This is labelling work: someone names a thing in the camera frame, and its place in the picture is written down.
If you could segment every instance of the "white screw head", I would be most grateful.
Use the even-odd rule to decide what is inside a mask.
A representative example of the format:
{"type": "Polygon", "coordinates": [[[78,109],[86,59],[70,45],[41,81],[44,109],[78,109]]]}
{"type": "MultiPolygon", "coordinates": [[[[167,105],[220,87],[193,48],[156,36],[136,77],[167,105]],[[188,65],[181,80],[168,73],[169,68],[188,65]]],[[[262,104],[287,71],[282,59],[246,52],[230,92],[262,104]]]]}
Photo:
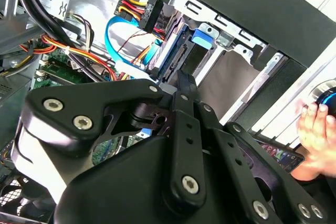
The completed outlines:
{"type": "Polygon", "coordinates": [[[63,109],[63,103],[61,101],[58,101],[56,99],[48,99],[43,102],[43,106],[46,108],[46,110],[57,112],[63,109]]]}
{"type": "Polygon", "coordinates": [[[154,86],[149,86],[149,89],[152,90],[153,92],[157,92],[157,90],[158,90],[158,89],[157,89],[156,87],[154,87],[154,86]]]}
{"type": "Polygon", "coordinates": [[[83,131],[87,131],[89,129],[92,128],[93,123],[92,120],[89,119],[87,116],[84,115],[79,115],[77,117],[75,117],[74,121],[74,126],[79,129],[79,130],[83,130],[83,131]]]}
{"type": "Polygon", "coordinates": [[[311,205],[311,210],[313,210],[314,214],[319,217],[320,219],[323,219],[322,212],[314,205],[311,205]]]}
{"type": "Polygon", "coordinates": [[[233,125],[233,128],[235,129],[236,132],[241,132],[242,131],[237,125],[233,125]]]}
{"type": "Polygon", "coordinates": [[[199,187],[197,181],[191,176],[184,176],[182,178],[182,185],[184,189],[188,191],[190,194],[197,194],[199,187]]]}
{"type": "Polygon", "coordinates": [[[264,220],[268,219],[268,211],[266,207],[259,201],[253,201],[253,208],[255,212],[264,220]]]}
{"type": "Polygon", "coordinates": [[[203,108],[204,108],[207,112],[211,112],[211,107],[210,107],[209,105],[205,104],[205,105],[203,106],[203,108]]]}
{"type": "Polygon", "coordinates": [[[188,101],[189,99],[188,99],[188,97],[186,97],[185,95],[183,95],[183,94],[181,94],[181,97],[182,97],[182,99],[183,100],[186,100],[186,101],[188,101]]]}
{"type": "Polygon", "coordinates": [[[303,205],[303,204],[298,204],[300,212],[303,214],[303,216],[307,217],[308,219],[310,218],[310,212],[308,209],[303,205]]]}

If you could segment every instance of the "fan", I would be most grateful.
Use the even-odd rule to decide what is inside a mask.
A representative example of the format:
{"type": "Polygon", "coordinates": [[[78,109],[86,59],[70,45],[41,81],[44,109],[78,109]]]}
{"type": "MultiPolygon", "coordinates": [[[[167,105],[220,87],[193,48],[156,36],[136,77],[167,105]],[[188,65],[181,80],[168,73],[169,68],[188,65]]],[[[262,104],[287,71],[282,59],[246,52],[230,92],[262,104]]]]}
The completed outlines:
{"type": "Polygon", "coordinates": [[[0,204],[2,212],[39,222],[48,222],[56,206],[45,187],[16,170],[0,186],[0,204]]]}

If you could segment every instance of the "connector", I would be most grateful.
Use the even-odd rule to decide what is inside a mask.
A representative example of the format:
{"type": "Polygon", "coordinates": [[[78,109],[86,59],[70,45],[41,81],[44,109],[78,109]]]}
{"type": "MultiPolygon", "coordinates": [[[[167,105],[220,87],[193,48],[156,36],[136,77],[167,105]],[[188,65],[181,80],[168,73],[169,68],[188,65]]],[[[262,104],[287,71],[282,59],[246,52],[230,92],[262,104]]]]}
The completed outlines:
{"type": "Polygon", "coordinates": [[[145,11],[141,16],[139,28],[151,34],[161,14],[163,2],[161,0],[148,0],[145,11]]]}
{"type": "Polygon", "coordinates": [[[132,16],[131,14],[129,14],[129,13],[125,12],[125,11],[119,12],[119,7],[120,7],[120,6],[123,6],[122,1],[123,1],[123,0],[119,0],[119,1],[118,1],[117,7],[116,7],[116,9],[115,9],[115,11],[114,11],[114,14],[115,14],[116,16],[119,16],[119,17],[121,17],[121,18],[127,20],[127,21],[131,21],[132,18],[133,18],[133,16],[132,16]]]}

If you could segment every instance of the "hand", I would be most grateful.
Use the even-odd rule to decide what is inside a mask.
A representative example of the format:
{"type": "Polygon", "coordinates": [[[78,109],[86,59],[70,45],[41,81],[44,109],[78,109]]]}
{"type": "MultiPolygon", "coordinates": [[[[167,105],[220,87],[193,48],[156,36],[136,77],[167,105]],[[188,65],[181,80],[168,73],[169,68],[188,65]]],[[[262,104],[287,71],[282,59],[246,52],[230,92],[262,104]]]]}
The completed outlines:
{"type": "Polygon", "coordinates": [[[336,120],[328,115],[328,106],[312,103],[302,109],[298,122],[302,146],[307,150],[305,162],[293,171],[297,178],[318,174],[336,177],[336,120]]]}

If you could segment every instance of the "black cable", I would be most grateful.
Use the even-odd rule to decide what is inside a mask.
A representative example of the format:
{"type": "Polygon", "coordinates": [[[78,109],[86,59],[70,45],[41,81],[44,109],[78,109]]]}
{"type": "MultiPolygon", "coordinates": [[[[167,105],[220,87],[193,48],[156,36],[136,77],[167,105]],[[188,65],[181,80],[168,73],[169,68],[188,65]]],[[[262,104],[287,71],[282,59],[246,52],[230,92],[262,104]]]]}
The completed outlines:
{"type": "Polygon", "coordinates": [[[30,0],[35,10],[42,16],[44,20],[49,24],[50,28],[58,35],[60,42],[70,47],[75,47],[75,44],[70,40],[61,26],[45,11],[43,5],[39,0],[30,0]]]}
{"type": "MultiPolygon", "coordinates": [[[[62,43],[75,47],[60,25],[45,11],[39,0],[20,0],[27,13],[33,20],[52,38],[61,41],[62,43]]],[[[83,59],[76,54],[70,53],[69,58],[78,66],[83,67],[83,72],[86,73],[93,81],[105,81],[98,73],[83,59]]]]}
{"type": "Polygon", "coordinates": [[[50,29],[50,27],[43,22],[43,20],[36,18],[37,13],[32,8],[32,6],[29,3],[29,0],[20,0],[21,4],[23,5],[26,12],[29,14],[29,16],[35,21],[35,23],[42,28],[50,37],[57,38],[57,35],[50,29]]]}

